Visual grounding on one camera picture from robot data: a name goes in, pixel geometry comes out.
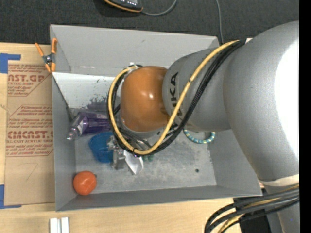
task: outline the gray robot arm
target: gray robot arm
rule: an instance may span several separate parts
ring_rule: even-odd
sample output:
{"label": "gray robot arm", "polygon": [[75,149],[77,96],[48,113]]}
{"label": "gray robot arm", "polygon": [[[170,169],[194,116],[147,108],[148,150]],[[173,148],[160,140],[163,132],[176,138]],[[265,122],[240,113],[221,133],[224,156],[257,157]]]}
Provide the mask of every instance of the gray robot arm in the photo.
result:
{"label": "gray robot arm", "polygon": [[[173,106],[172,90],[178,98],[191,73],[210,52],[185,56],[170,67],[163,83],[168,112]],[[298,54],[298,21],[256,36],[220,66],[187,123],[187,129],[193,131],[231,128],[268,193],[299,183]],[[191,85],[177,121],[187,111],[202,77]],[[284,232],[300,232],[299,204],[279,212],[279,218]]]}

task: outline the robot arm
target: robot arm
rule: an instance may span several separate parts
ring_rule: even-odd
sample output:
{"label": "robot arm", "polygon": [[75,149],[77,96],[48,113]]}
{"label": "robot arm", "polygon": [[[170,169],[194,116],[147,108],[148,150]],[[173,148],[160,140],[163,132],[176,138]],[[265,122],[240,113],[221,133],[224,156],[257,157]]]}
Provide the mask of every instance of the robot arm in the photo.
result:
{"label": "robot arm", "polygon": [[[167,71],[156,71],[156,67],[150,71],[148,67],[143,67],[128,74],[121,90],[119,126],[148,138],[160,132],[161,125],[163,128],[175,113],[171,125],[184,124],[188,130],[217,132],[232,129],[268,193],[297,185],[299,22],[267,30],[245,45],[240,43],[242,46],[234,42],[229,45],[232,46],[216,51],[206,63],[206,56],[215,50],[185,56]],[[185,115],[198,98],[197,91],[202,88],[201,81],[215,62],[218,62],[218,69],[210,74],[207,87],[185,124]],[[203,64],[205,71],[199,72],[190,81],[185,96],[185,87],[199,63]],[[129,100],[129,94],[135,90],[142,95]],[[182,104],[176,110],[181,98]],[[150,121],[138,122],[137,119],[131,120],[133,113],[137,118],[146,118],[146,115],[153,117]],[[130,150],[136,154],[143,153],[135,147]],[[299,232],[299,217],[299,204],[279,212],[283,231]]]}

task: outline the wooden table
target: wooden table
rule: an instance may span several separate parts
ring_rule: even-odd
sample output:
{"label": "wooden table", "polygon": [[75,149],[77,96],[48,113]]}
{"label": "wooden table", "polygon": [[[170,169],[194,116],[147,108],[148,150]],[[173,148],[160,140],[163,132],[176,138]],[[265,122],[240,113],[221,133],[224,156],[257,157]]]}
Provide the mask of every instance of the wooden table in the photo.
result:
{"label": "wooden table", "polygon": [[[46,54],[50,46],[42,46]],[[0,43],[0,53],[19,53],[31,62],[32,44]],[[7,75],[0,74],[0,184],[4,183]],[[47,233],[49,219],[69,217],[70,233],[201,233],[206,220],[232,199],[55,212],[54,203],[0,210],[0,232]],[[235,225],[226,233],[240,233]]]}

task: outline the cable bundle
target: cable bundle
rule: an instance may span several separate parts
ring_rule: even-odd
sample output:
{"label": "cable bundle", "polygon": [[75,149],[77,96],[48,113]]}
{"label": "cable bundle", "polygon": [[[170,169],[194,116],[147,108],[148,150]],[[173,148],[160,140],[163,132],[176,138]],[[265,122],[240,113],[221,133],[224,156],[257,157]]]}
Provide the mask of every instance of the cable bundle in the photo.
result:
{"label": "cable bundle", "polygon": [[[120,109],[119,106],[117,106],[115,108],[115,97],[116,97],[118,87],[120,86],[125,75],[128,72],[130,72],[131,70],[136,69],[137,66],[130,66],[130,67],[124,69],[122,72],[120,72],[116,76],[116,78],[114,79],[114,81],[110,87],[109,94],[108,94],[108,104],[107,104],[108,105],[108,111],[109,111],[108,119],[109,119],[109,122],[111,124],[111,128],[112,128],[112,131],[113,131],[114,136],[116,138],[116,141],[118,142],[120,147],[125,149],[126,151],[131,152],[131,153],[136,154],[136,155],[149,155],[149,154],[155,154],[157,152],[160,152],[161,150],[166,148],[169,144],[171,144],[177,138],[177,136],[180,134],[180,132],[183,130],[183,128],[185,127],[187,121],[189,120],[190,116],[192,115],[192,112],[195,109],[195,106],[199,102],[199,99],[202,96],[205,88],[207,87],[209,81],[211,80],[211,78],[213,77],[215,72],[218,70],[220,65],[223,63],[223,61],[232,52],[234,52],[236,49],[243,46],[244,44],[245,44],[245,40],[242,40],[242,41],[237,40],[237,41],[225,43],[225,44],[221,45],[220,47],[218,47],[217,49],[215,49],[214,51],[212,51],[212,53],[210,55],[208,55],[202,61],[202,63],[197,67],[197,69],[195,70],[193,75],[190,77],[190,81],[186,84],[183,92],[180,94],[178,103],[175,106],[174,112],[172,113],[172,116],[168,122],[168,125],[165,128],[160,139],[153,146],[151,146],[151,147],[148,146],[149,148],[147,150],[143,150],[143,149],[138,150],[137,148],[134,148],[133,146],[131,146],[126,141],[126,139],[123,137],[123,135],[126,136],[126,132],[123,131],[122,132],[123,135],[122,135],[121,129],[117,126],[117,124],[115,122],[115,115]],[[185,95],[186,95],[186,93],[190,87],[191,82],[193,82],[195,80],[198,73],[205,67],[205,65],[213,57],[215,57],[215,59],[212,61],[210,67],[205,72],[204,77],[200,82],[198,90],[196,91],[194,98],[193,98],[193,100],[189,106],[189,109],[187,110],[183,120],[181,121],[181,123],[178,126],[175,126],[174,125],[175,116],[176,116],[176,114],[177,114],[177,112],[181,106],[181,103],[182,103],[182,101],[183,101],[183,99],[184,99],[184,97],[185,97]],[[137,139],[135,137],[133,137],[133,135],[131,137],[128,137],[128,138],[133,140],[134,142],[137,142]]]}
{"label": "cable bundle", "polygon": [[[241,200],[216,211],[207,220],[204,232],[210,233],[218,225],[225,222],[218,231],[218,233],[224,233],[228,228],[237,223],[242,223],[247,220],[284,210],[298,202],[299,185],[279,193]],[[236,211],[216,220],[221,214],[228,212],[231,209],[236,209]]]}

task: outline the orange clip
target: orange clip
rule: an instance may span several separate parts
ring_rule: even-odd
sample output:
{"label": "orange clip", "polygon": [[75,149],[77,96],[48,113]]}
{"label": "orange clip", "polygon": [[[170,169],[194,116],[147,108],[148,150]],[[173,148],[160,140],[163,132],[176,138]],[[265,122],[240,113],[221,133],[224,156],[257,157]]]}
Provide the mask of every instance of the orange clip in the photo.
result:
{"label": "orange clip", "polygon": [[57,39],[52,39],[52,46],[51,46],[51,54],[50,55],[44,55],[42,48],[39,46],[38,43],[35,43],[35,46],[37,47],[37,50],[40,54],[40,56],[43,58],[45,67],[48,70],[48,72],[54,72],[55,71],[55,63],[52,60],[52,56],[56,54],[57,52]]}

